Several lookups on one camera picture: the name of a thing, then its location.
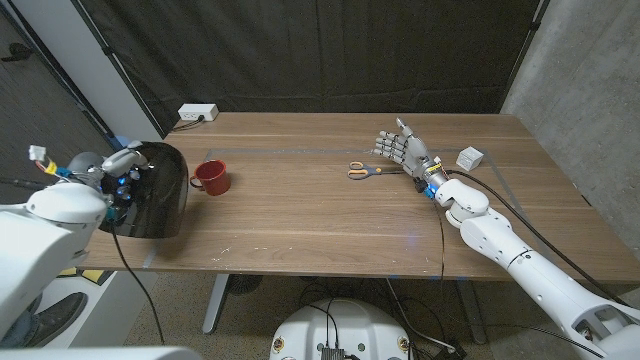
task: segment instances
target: black curtain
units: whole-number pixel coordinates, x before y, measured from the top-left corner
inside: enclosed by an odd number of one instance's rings
[[[161,127],[221,111],[491,113],[537,0],[83,0]]]

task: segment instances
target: table surface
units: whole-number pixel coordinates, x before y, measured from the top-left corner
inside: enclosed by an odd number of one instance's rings
[[[465,245],[441,208],[406,174],[347,178],[350,161],[397,167],[370,154],[395,114],[221,113],[214,122],[166,138],[190,172],[206,159],[227,164],[231,189],[216,197],[190,189],[180,234],[119,237],[134,269],[242,274],[507,280]],[[640,281],[640,262],[582,198],[519,120],[509,115],[403,114],[440,156],[473,146],[485,153],[471,174],[523,212],[557,248],[594,278]],[[478,188],[467,179],[463,182]],[[580,278],[491,194],[491,206],[530,246]],[[97,230],[83,268],[122,269],[113,240]]]

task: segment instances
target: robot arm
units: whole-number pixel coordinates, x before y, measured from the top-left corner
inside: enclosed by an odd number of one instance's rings
[[[448,179],[411,129],[400,119],[396,123],[404,137],[381,132],[384,138],[376,140],[373,152],[402,164],[419,192],[449,208],[447,220],[460,229],[469,247],[505,269],[566,337],[592,350],[576,346],[583,359],[640,351],[639,310],[593,294],[538,254],[513,232],[503,215],[489,207],[482,192]]]
[[[95,154],[79,157],[72,161],[73,178],[34,193],[25,204],[0,205],[0,272],[12,274],[0,280],[0,338],[60,271],[87,257],[91,234],[113,202],[100,191],[100,180],[132,166],[144,168],[147,159],[135,150],[139,145],[133,142],[104,161]],[[32,146],[30,154],[43,161],[45,149]]]

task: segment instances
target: red mug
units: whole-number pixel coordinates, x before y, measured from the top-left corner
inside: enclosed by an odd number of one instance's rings
[[[193,183],[198,179],[201,185]],[[227,174],[227,165],[221,160],[210,160],[196,168],[189,184],[200,191],[206,191],[211,196],[222,195],[231,187],[231,179]]]

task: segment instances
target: power outlet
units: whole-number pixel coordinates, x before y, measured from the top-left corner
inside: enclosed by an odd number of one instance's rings
[[[194,121],[202,115],[204,121],[213,121],[218,116],[218,106],[216,104],[183,104],[178,110],[180,119]]]

